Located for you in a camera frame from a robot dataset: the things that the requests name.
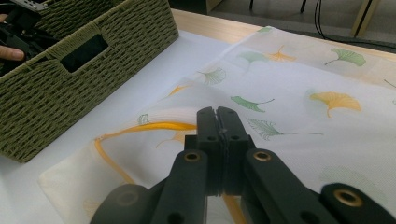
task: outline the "black cable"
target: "black cable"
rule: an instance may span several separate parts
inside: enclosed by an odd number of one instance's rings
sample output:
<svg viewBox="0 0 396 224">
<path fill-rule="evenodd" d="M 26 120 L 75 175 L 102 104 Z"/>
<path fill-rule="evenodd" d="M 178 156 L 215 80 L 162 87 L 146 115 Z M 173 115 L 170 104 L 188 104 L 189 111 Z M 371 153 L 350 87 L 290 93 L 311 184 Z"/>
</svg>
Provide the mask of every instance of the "black cable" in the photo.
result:
<svg viewBox="0 0 396 224">
<path fill-rule="evenodd" d="M 321 29 L 320 13 L 321 13 L 321 0 L 318 0 L 317 5 L 315 7 L 315 27 L 317 29 L 318 34 L 320 34 L 322 36 L 322 38 L 325 40 L 331 40 L 331 41 L 343 43 L 343 44 L 363 44 L 363 45 L 373 45 L 373 46 L 378 46 L 378 47 L 388 48 L 388 49 L 396 49 L 396 47 L 392 47 L 392 46 L 388 46 L 388 45 L 382 45 L 382 44 L 376 44 L 376 43 L 370 43 L 370 42 L 364 42 L 364 41 L 343 41 L 343 40 L 336 40 L 336 39 L 327 37 Z"/>
</svg>

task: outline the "leaf print cloth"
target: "leaf print cloth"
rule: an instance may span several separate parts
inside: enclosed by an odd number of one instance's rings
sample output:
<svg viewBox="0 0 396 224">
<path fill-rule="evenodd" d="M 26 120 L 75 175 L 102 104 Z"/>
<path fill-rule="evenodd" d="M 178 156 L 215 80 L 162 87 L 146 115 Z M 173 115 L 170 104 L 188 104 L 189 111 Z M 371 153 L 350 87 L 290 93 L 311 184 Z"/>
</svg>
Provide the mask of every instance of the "leaf print cloth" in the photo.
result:
<svg viewBox="0 0 396 224">
<path fill-rule="evenodd" d="M 396 63 L 265 27 L 169 86 L 118 132 L 49 169 L 40 185 L 64 217 L 88 223 L 115 187 L 166 178 L 196 112 L 225 106 L 308 188 L 343 182 L 396 216 L 395 74 Z M 228 201 L 209 200 L 207 223 L 235 223 Z"/>
</svg>

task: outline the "floor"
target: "floor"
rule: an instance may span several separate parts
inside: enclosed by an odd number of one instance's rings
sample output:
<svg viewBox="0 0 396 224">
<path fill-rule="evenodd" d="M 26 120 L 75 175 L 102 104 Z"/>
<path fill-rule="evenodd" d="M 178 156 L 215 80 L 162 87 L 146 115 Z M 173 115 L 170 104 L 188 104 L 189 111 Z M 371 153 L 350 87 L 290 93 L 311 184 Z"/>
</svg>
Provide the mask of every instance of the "floor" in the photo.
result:
<svg viewBox="0 0 396 224">
<path fill-rule="evenodd" d="M 260 26 L 316 33 L 316 0 L 307 0 L 304 13 L 300 13 L 303 0 L 222 0 L 210 16 L 242 21 Z M 323 0 L 320 23 L 324 34 L 351 36 L 353 23 L 363 0 Z M 381 0 L 364 36 L 358 40 L 380 41 L 396 45 L 396 1 Z"/>
</svg>

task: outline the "hand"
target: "hand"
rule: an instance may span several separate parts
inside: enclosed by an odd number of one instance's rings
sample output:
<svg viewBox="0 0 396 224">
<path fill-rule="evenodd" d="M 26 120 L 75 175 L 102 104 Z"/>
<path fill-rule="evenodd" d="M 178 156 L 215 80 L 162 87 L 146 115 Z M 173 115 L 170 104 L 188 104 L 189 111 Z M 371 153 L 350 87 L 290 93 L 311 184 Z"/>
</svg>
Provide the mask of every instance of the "hand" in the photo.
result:
<svg viewBox="0 0 396 224">
<path fill-rule="evenodd" d="M 0 14 L 0 22 L 6 19 L 6 14 Z M 21 61 L 24 58 L 23 51 L 19 49 L 12 49 L 4 46 L 0 46 L 0 59 L 11 60 L 11 61 Z"/>
</svg>

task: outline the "metal leg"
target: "metal leg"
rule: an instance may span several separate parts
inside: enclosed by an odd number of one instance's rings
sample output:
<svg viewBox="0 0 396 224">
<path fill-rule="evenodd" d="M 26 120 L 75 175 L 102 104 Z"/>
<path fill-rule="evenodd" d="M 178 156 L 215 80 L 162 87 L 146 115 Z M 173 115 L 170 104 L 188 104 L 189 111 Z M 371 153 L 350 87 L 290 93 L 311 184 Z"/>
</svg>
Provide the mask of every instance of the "metal leg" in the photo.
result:
<svg viewBox="0 0 396 224">
<path fill-rule="evenodd" d="M 301 6 L 300 13 L 304 12 L 306 0 L 303 1 L 303 5 Z"/>
</svg>

